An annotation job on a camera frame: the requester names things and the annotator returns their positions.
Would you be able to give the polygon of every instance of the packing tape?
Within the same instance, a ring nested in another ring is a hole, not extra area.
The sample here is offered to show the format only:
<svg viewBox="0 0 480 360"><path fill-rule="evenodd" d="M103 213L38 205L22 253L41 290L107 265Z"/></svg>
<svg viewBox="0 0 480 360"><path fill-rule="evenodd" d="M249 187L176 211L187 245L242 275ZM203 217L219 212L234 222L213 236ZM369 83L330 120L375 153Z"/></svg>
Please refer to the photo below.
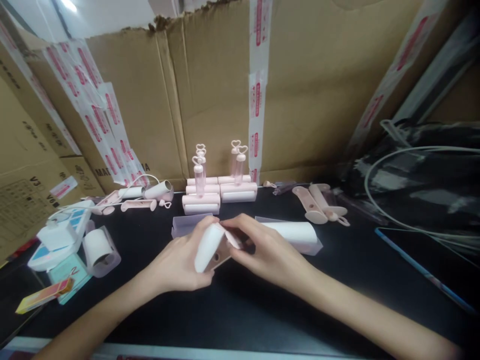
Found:
<svg viewBox="0 0 480 360"><path fill-rule="evenodd" d="M390 68L376 89L368 106L348 143L342 157L342 163L356 159L367 139L376 116L387 102L394 89L399 84L407 70L417 59L425 41L434 28L440 13L445 8L447 0L425 0L418 10L413 23L408 30ZM348 167L341 174L347 175Z"/></svg>
<svg viewBox="0 0 480 360"><path fill-rule="evenodd" d="M72 135L68 131L64 122L62 121L62 118L60 118L57 110L55 109L52 102L50 101L50 98L47 95L47 92L45 91L43 86L40 85L40 82L30 70L30 67L25 62L24 57L22 56L22 53L19 51L17 45L15 44L14 40L10 36L10 33L8 32L7 28L4 26L4 24L1 21L0 21L0 42L8 51L9 55L11 56L15 64L18 66L21 73L26 78L26 80L32 87L37 97L40 99L43 107L47 110L48 114L52 118L53 123L60 129L60 132L64 136L68 145L71 147L72 151L76 155L82 155L79 147L77 146L77 143L73 139Z"/></svg>
<svg viewBox="0 0 480 360"><path fill-rule="evenodd" d="M113 85L103 81L87 43L78 39L61 42L49 46L44 55L79 112L113 182L129 186L143 174L143 168L130 147Z"/></svg>
<svg viewBox="0 0 480 360"><path fill-rule="evenodd" d="M253 182L260 184L265 121L265 93L269 76L270 24L273 0L250 0L250 75L248 167Z"/></svg>

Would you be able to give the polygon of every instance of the clear plastic tube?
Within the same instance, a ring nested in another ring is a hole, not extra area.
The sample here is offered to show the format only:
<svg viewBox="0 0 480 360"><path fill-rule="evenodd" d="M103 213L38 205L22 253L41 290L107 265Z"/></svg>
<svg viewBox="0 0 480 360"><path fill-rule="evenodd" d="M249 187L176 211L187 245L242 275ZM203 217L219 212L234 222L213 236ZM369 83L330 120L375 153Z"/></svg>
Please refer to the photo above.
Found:
<svg viewBox="0 0 480 360"><path fill-rule="evenodd" d="M235 169L237 167L237 155L239 154L239 150L234 147L231 149L231 161L230 161L230 176L235 176Z"/></svg>
<svg viewBox="0 0 480 360"><path fill-rule="evenodd" d="M235 158L235 172L233 177L235 178L235 185L240 185L244 178L244 163L246 160L244 154L238 154Z"/></svg>
<svg viewBox="0 0 480 360"><path fill-rule="evenodd" d="M193 172L195 173L195 192L199 196L203 196L205 194L205 170L202 165L195 165L193 167Z"/></svg>

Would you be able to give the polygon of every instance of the heart-shaped handle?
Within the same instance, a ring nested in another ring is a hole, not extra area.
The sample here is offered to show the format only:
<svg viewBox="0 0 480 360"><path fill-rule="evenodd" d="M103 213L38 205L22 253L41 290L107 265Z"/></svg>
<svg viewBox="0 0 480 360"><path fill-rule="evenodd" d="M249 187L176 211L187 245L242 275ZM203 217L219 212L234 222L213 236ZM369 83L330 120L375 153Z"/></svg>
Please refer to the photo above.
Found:
<svg viewBox="0 0 480 360"><path fill-rule="evenodd" d="M245 154L249 150L249 147L247 145L240 145L236 149L238 150L239 154Z"/></svg>
<svg viewBox="0 0 480 360"><path fill-rule="evenodd" d="M191 161L195 165L202 165L202 157L201 156L194 156L194 157L191 158Z"/></svg>

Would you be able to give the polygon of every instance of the black work surface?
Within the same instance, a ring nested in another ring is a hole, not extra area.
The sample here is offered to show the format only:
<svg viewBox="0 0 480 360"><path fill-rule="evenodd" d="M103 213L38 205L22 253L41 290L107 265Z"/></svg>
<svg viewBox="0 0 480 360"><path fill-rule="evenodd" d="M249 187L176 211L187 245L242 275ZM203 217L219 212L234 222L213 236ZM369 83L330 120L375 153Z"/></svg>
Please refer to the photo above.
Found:
<svg viewBox="0 0 480 360"><path fill-rule="evenodd" d="M259 189L255 202L224 203L220 219L240 213L306 221L291 192L273 196ZM20 336L53 338L147 266L171 240L172 217L182 216L181 194L170 209L117 208L93 215L105 225L121 263L103 278L92 278L65 305L52 301ZM474 319L450 301L374 233L376 225L351 212L351 227L314 225L323 249L306 256L316 268L451 339L459 345ZM150 301L125 319L107 343L244 350L311 355L388 355L342 323L229 260L215 271L212 285L195 292L172 292Z"/></svg>

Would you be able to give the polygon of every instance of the white cylinder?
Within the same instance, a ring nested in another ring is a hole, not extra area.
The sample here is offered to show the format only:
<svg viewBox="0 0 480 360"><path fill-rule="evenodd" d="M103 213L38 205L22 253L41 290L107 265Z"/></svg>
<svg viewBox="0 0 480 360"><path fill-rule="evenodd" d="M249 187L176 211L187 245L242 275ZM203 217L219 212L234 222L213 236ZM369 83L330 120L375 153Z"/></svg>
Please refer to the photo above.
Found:
<svg viewBox="0 0 480 360"><path fill-rule="evenodd" d="M256 198L256 191L225 192L221 195L221 201L224 203L248 203L254 202Z"/></svg>
<svg viewBox="0 0 480 360"><path fill-rule="evenodd" d="M195 256L195 270L197 273L203 273L205 271L217 251L224 234L224 227L218 223L213 223L206 228L198 244L198 250Z"/></svg>
<svg viewBox="0 0 480 360"><path fill-rule="evenodd" d="M316 244L317 234L309 222L262 222L263 225L277 230L291 244Z"/></svg>
<svg viewBox="0 0 480 360"><path fill-rule="evenodd" d="M172 184L170 183L170 181L165 180L146 190L143 193L143 197L145 199L157 199L163 194L168 193L171 189L172 189Z"/></svg>
<svg viewBox="0 0 480 360"><path fill-rule="evenodd" d="M183 205L185 215L197 215L212 213L218 215L220 212L220 205L216 203L211 204L186 204Z"/></svg>
<svg viewBox="0 0 480 360"><path fill-rule="evenodd" d="M122 199L133 199L133 198L141 198L145 191L144 186L132 186L131 188L125 188L118 190L118 195Z"/></svg>
<svg viewBox="0 0 480 360"><path fill-rule="evenodd" d="M313 199L317 203L318 207L320 209L325 209L329 206L327 201L324 198L324 195L320 191L320 188L318 187L319 184L312 184L308 187L308 190L310 191L310 194L313 196Z"/></svg>
<svg viewBox="0 0 480 360"><path fill-rule="evenodd" d="M87 263L92 267L105 260L107 255L113 252L113 249L102 229L90 231L85 235L83 249L87 258Z"/></svg>
<svg viewBox="0 0 480 360"><path fill-rule="evenodd" d="M250 175L243 175L241 179L242 183L251 183L252 177ZM218 177L219 184L233 184L235 183L235 178L233 176L219 176Z"/></svg>

